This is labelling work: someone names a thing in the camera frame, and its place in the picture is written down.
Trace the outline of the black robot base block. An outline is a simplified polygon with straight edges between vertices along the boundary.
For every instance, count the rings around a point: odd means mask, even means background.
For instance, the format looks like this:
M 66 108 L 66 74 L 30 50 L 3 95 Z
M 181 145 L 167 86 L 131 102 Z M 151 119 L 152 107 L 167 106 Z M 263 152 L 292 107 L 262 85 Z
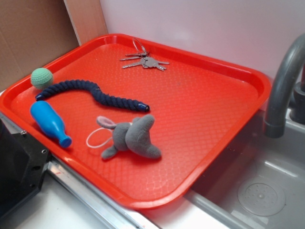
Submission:
M 50 152 L 29 133 L 12 134 L 0 123 L 0 218 L 40 192 Z

